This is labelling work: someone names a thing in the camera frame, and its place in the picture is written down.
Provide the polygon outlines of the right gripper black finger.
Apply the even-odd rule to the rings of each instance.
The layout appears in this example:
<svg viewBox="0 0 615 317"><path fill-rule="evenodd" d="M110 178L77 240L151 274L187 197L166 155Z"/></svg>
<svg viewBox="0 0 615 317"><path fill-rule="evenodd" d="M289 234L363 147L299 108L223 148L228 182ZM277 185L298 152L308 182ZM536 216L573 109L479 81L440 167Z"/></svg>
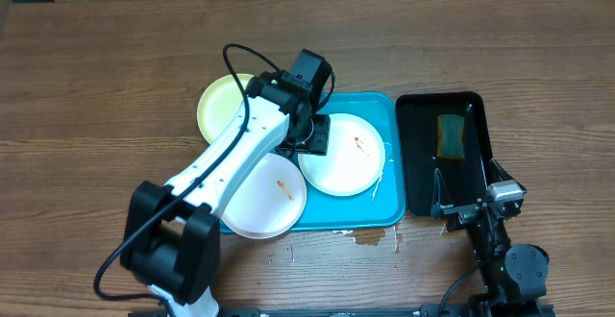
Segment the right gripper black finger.
<svg viewBox="0 0 615 317"><path fill-rule="evenodd" d="M513 180L502 166L494 159L488 161L488 183L500 183Z"/></svg>
<svg viewBox="0 0 615 317"><path fill-rule="evenodd" d="M448 187L439 168L433 171L433 192L430 206L430 216L440 218L444 209L452 206L452 199Z"/></svg>

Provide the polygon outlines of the green and yellow sponge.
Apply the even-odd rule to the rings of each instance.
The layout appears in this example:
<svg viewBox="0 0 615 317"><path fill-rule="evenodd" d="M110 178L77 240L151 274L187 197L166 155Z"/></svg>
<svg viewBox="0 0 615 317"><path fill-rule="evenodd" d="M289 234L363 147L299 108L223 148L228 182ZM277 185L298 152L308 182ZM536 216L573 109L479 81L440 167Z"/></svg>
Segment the green and yellow sponge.
<svg viewBox="0 0 615 317"><path fill-rule="evenodd" d="M464 159L465 118L456 114L437 116L436 156L439 159Z"/></svg>

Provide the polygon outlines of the white plate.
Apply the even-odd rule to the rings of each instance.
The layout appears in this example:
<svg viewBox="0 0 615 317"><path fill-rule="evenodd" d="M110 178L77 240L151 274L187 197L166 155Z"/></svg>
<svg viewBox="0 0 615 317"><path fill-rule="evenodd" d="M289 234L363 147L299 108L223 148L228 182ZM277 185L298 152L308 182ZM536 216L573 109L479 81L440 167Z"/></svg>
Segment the white plate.
<svg viewBox="0 0 615 317"><path fill-rule="evenodd" d="M307 204L307 186L287 158L266 154L240 185L222 221L234 233L266 239L287 232Z"/></svg>
<svg viewBox="0 0 615 317"><path fill-rule="evenodd" d="M330 115L328 151L324 156L298 156L299 167L319 191L349 197L367 190L381 176L385 149L381 135L363 118Z"/></svg>

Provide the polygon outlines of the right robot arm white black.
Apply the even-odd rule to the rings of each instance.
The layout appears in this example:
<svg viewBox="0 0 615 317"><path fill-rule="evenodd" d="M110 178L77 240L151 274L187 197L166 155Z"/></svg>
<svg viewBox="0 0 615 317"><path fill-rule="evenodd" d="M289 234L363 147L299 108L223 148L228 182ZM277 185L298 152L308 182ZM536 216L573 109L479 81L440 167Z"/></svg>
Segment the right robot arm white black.
<svg viewBox="0 0 615 317"><path fill-rule="evenodd" d="M527 190L494 159L488 171L495 181L472 204L456 207L439 169L433 171L431 216L446 221L448 232L465 231L477 264L445 293L438 316L552 316L551 306L539 299L547 294L549 255L532 244L513 245L504 222L520 214ZM468 303L447 306L452 294L474 274L480 273L484 292Z"/></svg>

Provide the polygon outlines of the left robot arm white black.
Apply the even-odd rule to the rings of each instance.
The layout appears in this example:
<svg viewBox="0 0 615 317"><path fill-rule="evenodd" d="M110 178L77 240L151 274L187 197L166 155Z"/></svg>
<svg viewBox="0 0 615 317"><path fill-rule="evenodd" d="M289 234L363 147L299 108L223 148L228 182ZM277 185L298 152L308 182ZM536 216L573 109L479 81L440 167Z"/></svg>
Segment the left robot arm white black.
<svg viewBox="0 0 615 317"><path fill-rule="evenodd" d="M160 302L159 316L217 316L209 287L220 263L220 219L258 162L277 149L324 156L330 119L321 113L331 65L301 51L290 69L274 66L240 84L242 103L208 149L164 185L133 193L123 241L113 256Z"/></svg>

